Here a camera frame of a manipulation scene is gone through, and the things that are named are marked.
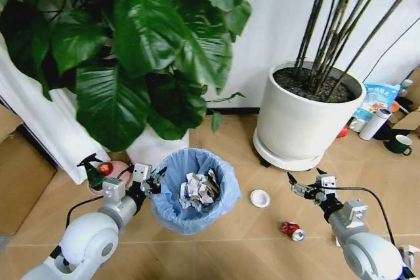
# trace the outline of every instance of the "blue package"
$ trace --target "blue package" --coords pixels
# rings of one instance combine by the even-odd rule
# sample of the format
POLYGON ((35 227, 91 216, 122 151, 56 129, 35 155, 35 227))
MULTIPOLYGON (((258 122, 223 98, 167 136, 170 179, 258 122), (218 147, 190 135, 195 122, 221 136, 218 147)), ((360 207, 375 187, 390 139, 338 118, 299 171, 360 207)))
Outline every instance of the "blue package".
POLYGON ((167 170, 161 182, 161 193, 152 196, 152 211, 162 226, 175 232, 192 235, 204 230, 230 212, 242 196, 234 168, 210 151, 195 148, 179 150, 166 157, 155 172, 164 167, 167 170), (207 174, 209 169, 214 171, 220 186, 219 197, 201 211, 194 207, 183 209, 179 196, 186 174, 207 174))
POLYGON ((365 83, 366 96, 354 117, 363 121, 370 121, 379 109, 390 109, 400 90, 399 85, 365 83))

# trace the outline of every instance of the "crushed soda can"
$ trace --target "crushed soda can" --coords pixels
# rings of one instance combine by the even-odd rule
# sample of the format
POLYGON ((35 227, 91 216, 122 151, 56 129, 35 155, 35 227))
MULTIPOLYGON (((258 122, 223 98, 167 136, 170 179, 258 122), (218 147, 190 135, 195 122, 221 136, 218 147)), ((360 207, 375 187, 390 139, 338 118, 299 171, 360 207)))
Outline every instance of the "crushed soda can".
POLYGON ((280 228, 280 231, 282 231, 295 242, 301 242, 305 239, 304 231, 297 223, 294 222, 283 222, 283 226, 280 228))

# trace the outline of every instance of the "crumpled paper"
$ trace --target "crumpled paper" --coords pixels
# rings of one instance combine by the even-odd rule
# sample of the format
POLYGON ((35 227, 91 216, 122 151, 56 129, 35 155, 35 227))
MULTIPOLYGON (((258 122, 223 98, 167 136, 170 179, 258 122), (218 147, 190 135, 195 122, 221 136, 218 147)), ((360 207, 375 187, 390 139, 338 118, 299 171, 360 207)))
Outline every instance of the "crumpled paper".
POLYGON ((221 192, 212 169, 207 175, 188 173, 186 179, 180 187, 179 203, 183 209, 194 207, 201 211, 202 206, 214 203, 221 192))

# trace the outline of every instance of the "pink bowl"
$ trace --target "pink bowl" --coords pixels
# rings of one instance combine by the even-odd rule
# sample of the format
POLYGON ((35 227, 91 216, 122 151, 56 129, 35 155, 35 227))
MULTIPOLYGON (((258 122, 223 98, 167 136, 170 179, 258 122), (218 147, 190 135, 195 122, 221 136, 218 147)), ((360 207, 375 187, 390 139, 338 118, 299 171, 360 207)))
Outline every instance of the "pink bowl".
MULTIPOLYGON (((125 170, 128 167, 127 164, 121 161, 111 161, 110 163, 112 164, 112 172, 109 175, 105 176, 106 178, 116 178, 118 174, 120 174, 123 170, 125 170)), ((119 179, 123 180, 125 182, 125 187, 127 187, 131 183, 131 179, 132 179, 131 173, 125 172, 124 174, 121 175, 119 179)), ((87 188, 93 195, 102 196, 102 190, 93 190, 89 186, 89 183, 87 183, 87 188)))

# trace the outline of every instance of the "blue trash bag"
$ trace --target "blue trash bag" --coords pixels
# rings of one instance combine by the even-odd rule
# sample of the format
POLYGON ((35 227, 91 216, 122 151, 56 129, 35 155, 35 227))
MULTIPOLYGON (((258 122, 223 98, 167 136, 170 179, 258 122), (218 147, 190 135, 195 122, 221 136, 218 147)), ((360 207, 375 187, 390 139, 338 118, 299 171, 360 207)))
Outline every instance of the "blue trash bag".
POLYGON ((234 168, 210 151, 187 148, 172 153, 156 168, 159 172, 167 167, 161 182, 161 193, 152 197, 152 211, 158 222, 175 232, 192 235, 204 230, 222 215, 230 212, 241 198, 241 190, 234 168), (180 186, 186 182, 186 174, 206 174, 212 169, 220 186, 215 203, 203 207, 183 209, 179 203, 180 186))

